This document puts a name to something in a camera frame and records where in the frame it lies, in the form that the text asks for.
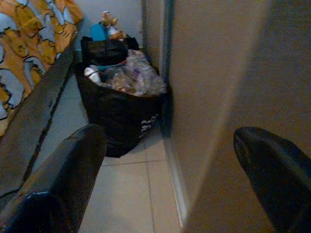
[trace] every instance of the yellow fabric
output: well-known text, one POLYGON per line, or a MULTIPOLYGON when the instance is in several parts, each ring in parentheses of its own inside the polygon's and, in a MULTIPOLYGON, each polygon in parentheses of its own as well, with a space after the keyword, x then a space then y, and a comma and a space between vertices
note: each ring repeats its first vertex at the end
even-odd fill
POLYGON ((0 136, 82 19, 72 0, 0 0, 0 136))

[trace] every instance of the black trash bag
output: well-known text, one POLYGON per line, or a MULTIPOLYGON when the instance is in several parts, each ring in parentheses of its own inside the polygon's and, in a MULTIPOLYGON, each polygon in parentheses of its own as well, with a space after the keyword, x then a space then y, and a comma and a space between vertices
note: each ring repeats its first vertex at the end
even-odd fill
POLYGON ((160 118, 162 97, 137 97, 98 86, 83 75, 78 63, 74 72, 90 123, 102 126, 107 137, 107 157, 131 151, 160 118))
POLYGON ((135 37, 130 37, 129 35, 127 35, 124 40, 129 50, 139 50, 139 45, 135 37))
POLYGON ((85 65, 116 65, 127 57, 127 47, 119 40, 93 41, 92 38, 83 36, 81 50, 85 65))

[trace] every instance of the stuffed toy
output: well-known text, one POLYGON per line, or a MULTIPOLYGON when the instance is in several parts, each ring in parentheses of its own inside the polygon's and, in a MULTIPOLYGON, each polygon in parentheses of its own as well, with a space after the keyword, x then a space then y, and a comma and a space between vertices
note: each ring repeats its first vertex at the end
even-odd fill
POLYGON ((113 17, 109 11, 102 13, 102 25, 106 28, 109 39, 123 40, 126 34, 123 31, 117 30, 114 26, 117 24, 118 19, 113 17))

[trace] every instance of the clear plastic bag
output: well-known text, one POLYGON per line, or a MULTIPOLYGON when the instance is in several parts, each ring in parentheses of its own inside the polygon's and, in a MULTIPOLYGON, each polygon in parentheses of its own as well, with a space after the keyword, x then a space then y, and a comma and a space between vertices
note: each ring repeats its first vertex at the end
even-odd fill
POLYGON ((164 81, 149 65, 141 51, 129 50, 124 67, 112 67, 103 72, 101 86, 135 96, 158 96, 166 92, 164 81))

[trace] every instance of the wall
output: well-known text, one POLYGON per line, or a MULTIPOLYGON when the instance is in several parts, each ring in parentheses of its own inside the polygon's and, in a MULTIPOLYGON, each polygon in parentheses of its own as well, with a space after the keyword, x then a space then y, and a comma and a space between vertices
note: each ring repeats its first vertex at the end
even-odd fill
POLYGON ((272 231, 233 132, 262 127, 311 154, 310 12, 281 0, 176 0, 172 138, 192 203, 184 232, 272 231))
POLYGON ((103 11, 110 11, 118 18, 116 27, 133 36, 142 46, 141 0, 75 0, 84 13, 84 22, 75 42, 75 48, 80 48, 82 36, 90 35, 90 28, 101 20, 103 11))
POLYGON ((155 67, 160 66, 161 2, 162 0, 143 0, 145 9, 146 52, 155 67))
POLYGON ((175 1, 172 136, 190 202, 258 27, 259 2, 266 1, 175 1))

